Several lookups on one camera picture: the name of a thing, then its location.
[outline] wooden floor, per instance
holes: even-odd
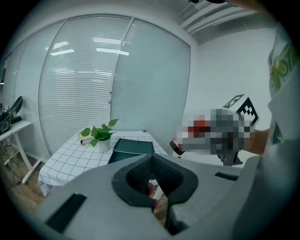
[[[44,201],[45,197],[38,186],[38,173],[44,165],[40,165],[35,169],[34,173],[27,180],[26,184],[22,184],[21,180],[27,173],[27,167],[21,156],[17,154],[9,163],[4,166],[4,162],[8,158],[9,152],[2,152],[0,155],[0,177],[4,188],[7,190],[8,196],[18,206],[25,211],[34,212],[37,207]],[[28,157],[33,165],[36,161]],[[158,202],[158,209],[154,211],[155,216],[162,225],[165,224],[167,210],[167,198],[163,197]]]

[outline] white checkered tablecloth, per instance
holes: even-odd
[[[75,134],[41,168],[38,184],[43,194],[46,196],[52,186],[63,186],[91,168],[106,165],[119,138],[153,142],[156,153],[167,154],[149,133],[143,131],[115,132],[107,152],[98,152],[97,147],[90,144],[81,145]]]

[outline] potted plant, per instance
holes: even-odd
[[[95,128],[95,126],[93,126],[91,130],[87,127],[81,132],[81,135],[85,137],[91,134],[95,138],[91,140],[91,145],[93,147],[97,145],[100,152],[106,152],[110,148],[111,136],[113,135],[113,133],[109,131],[111,131],[111,127],[116,125],[117,121],[118,119],[110,120],[108,125],[102,124],[102,128]]]

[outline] table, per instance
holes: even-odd
[[[25,162],[27,168],[28,168],[28,172],[27,174],[25,175],[25,177],[22,179],[22,183],[24,184],[27,179],[31,176],[31,174],[33,173],[33,171],[36,169],[36,167],[40,164],[41,160],[38,160],[33,166],[30,164],[25,152],[24,152],[24,149],[22,147],[22,144],[20,142],[20,138],[19,138],[19,135],[18,135],[18,132],[20,130],[22,130],[23,128],[29,126],[31,124],[31,122],[28,122],[28,121],[19,121],[13,125],[11,125],[11,129],[9,131],[7,131],[6,133],[0,135],[0,141],[3,141],[4,139],[8,138],[8,137],[11,137],[15,140],[15,143],[17,144],[16,145],[16,148],[17,148],[17,152],[15,152],[12,156],[10,156],[9,159],[6,160],[6,162],[4,163],[4,165],[7,165],[8,162],[17,154],[17,153],[20,153],[21,154],[21,157],[23,159],[23,161]]]
[[[106,165],[119,138],[153,142],[155,153],[167,154],[149,133],[143,131],[115,132],[107,152],[98,152],[97,147],[90,144],[80,144],[76,133],[41,168],[38,184],[44,196],[49,193],[52,186],[63,186],[91,168]]]

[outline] white flower pot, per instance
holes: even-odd
[[[111,138],[105,141],[99,141],[97,143],[97,148],[99,152],[107,152],[111,146]]]

